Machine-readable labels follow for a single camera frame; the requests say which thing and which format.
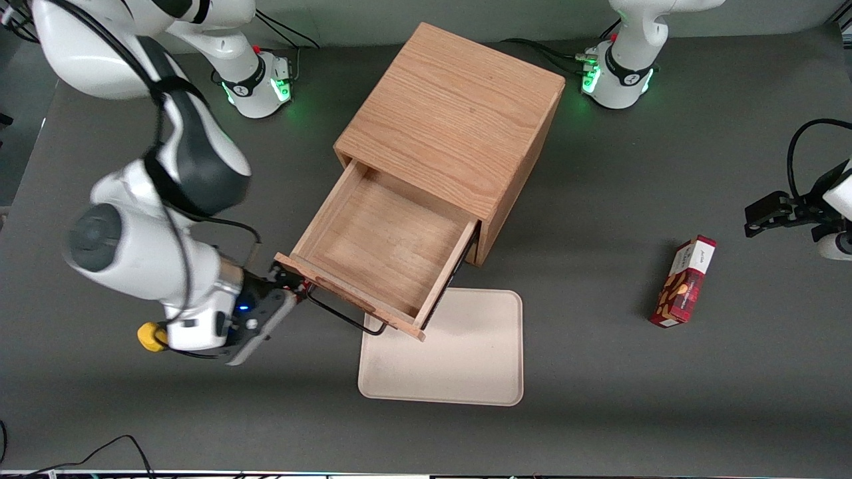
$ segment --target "open drawer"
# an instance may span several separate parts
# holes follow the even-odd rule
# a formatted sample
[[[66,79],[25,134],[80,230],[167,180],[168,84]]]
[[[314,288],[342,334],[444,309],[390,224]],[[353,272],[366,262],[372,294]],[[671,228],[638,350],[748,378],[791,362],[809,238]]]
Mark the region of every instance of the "open drawer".
[[[422,341],[478,223],[457,206],[352,160],[291,255],[275,259]]]

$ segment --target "drawer handle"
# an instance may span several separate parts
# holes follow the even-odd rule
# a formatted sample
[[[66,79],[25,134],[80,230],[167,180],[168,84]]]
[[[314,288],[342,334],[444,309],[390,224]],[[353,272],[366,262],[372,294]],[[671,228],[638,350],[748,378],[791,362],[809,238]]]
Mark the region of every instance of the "drawer handle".
[[[319,299],[317,299],[313,295],[311,295],[311,291],[313,291],[315,287],[316,287],[315,285],[311,284],[311,286],[305,291],[305,296],[311,301],[311,303],[316,304],[317,306],[328,311],[329,313],[332,313],[333,315],[337,316],[338,318],[348,322],[350,325],[357,327],[361,331],[363,331],[363,332],[365,332],[365,333],[367,333],[371,336],[378,336],[378,335],[382,334],[384,332],[384,328],[388,327],[387,323],[382,322],[382,325],[376,331],[367,329],[366,326],[361,325],[358,321],[353,320],[352,318],[346,316],[345,314],[343,314],[340,311],[332,308],[328,304],[323,303],[322,301],[320,301]]]

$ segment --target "cabinet top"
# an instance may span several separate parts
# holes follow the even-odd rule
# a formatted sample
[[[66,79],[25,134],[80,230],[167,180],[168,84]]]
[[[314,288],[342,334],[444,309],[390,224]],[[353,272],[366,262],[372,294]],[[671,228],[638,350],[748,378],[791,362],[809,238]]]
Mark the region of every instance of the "cabinet top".
[[[564,86],[421,23],[335,149],[488,220]]]

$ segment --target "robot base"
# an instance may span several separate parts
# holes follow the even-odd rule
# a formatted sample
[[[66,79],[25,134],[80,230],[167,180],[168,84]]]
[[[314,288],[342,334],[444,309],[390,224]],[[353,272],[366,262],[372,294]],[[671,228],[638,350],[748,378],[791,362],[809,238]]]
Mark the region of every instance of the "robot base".
[[[239,96],[222,84],[227,100],[247,118],[268,117],[292,97],[290,62],[269,52],[261,52],[258,56],[266,63],[266,77],[251,95]]]
[[[587,55],[597,55],[602,59],[610,48],[612,42],[601,42],[597,46],[586,49]],[[621,110],[633,106],[636,100],[648,90],[648,82],[653,75],[651,70],[645,78],[639,78],[636,84],[624,86],[619,78],[609,71],[606,65],[599,61],[595,67],[587,73],[580,91],[591,96],[599,105],[613,110]]]

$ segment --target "beige tray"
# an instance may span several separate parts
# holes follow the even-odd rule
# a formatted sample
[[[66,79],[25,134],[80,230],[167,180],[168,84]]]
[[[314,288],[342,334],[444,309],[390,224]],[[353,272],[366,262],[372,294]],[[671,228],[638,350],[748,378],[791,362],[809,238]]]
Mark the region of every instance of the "beige tray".
[[[379,320],[365,315],[367,327]],[[513,291],[447,288],[412,342],[388,329],[364,334],[358,389],[371,399],[514,406],[524,394],[521,297]]]

